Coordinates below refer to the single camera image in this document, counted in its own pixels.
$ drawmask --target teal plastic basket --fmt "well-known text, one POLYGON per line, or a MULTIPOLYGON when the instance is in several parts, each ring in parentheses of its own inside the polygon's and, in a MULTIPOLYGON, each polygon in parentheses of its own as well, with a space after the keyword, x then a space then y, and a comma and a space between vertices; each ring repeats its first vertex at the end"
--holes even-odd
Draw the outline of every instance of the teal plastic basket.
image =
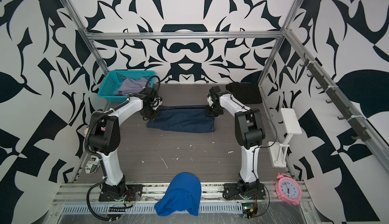
MULTIPOLYGON (((150 78, 155 75, 154 71, 144 71, 144 70, 113 70, 109 71, 108 75, 105 77, 97 95, 98 97, 105 98, 110 102, 121 103, 127 99, 126 95, 115 95, 115 91, 120 87, 122 82, 131 78, 134 80, 140 80, 140 78, 150 78)), ((149 87, 153 87, 154 78, 151 79, 149 87)))

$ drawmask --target black and white patterned wall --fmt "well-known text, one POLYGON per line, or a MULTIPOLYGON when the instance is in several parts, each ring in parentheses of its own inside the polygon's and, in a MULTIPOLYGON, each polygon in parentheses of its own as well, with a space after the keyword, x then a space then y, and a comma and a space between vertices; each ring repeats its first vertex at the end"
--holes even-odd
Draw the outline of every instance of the black and white patterned wall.
POLYGON ((43 216, 105 100, 102 72, 59 0, 0 0, 0 219, 43 216))
MULTIPOLYGON (((389 0, 304 0, 291 26, 301 43, 387 142, 389 0)), ((303 134, 289 158, 323 221, 387 223, 389 176, 356 136, 303 61, 284 42, 263 84, 278 129, 293 108, 303 134)))
MULTIPOLYGON (((90 32, 275 31, 293 0, 71 0, 90 32)), ((258 80, 274 39, 96 41, 110 70, 166 83, 258 80)))

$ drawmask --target lavender garment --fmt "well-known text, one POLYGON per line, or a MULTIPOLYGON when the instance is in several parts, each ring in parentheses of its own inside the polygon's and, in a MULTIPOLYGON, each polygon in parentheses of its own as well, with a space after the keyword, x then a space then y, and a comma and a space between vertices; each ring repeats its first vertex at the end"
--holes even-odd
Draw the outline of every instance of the lavender garment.
POLYGON ((125 79, 121 86, 115 91, 115 95, 129 95, 138 93, 146 86, 147 79, 141 78, 140 80, 134 80, 131 78, 125 79))

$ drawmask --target clock face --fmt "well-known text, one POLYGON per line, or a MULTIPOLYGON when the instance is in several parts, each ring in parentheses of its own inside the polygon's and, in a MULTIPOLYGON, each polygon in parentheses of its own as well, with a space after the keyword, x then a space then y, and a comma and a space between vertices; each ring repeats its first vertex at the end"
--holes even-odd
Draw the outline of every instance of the clock face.
POLYGON ((295 199, 300 195, 300 191, 297 185, 289 180, 283 180, 281 182, 281 191, 285 194, 286 197, 291 199, 295 199))

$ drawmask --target white phone holder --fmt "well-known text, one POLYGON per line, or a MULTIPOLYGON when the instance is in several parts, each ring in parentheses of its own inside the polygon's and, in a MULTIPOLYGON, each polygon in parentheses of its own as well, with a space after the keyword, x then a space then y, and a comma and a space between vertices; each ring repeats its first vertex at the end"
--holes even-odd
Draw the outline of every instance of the white phone holder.
POLYGON ((298 123, 296 113, 292 108, 281 108, 281 116, 284 121, 285 129, 287 136, 285 137, 282 144, 279 142, 269 141, 269 145, 274 145, 269 147, 271 164, 275 168, 284 168, 286 167, 286 153, 289 147, 289 141, 294 134, 301 134, 301 127, 298 123))

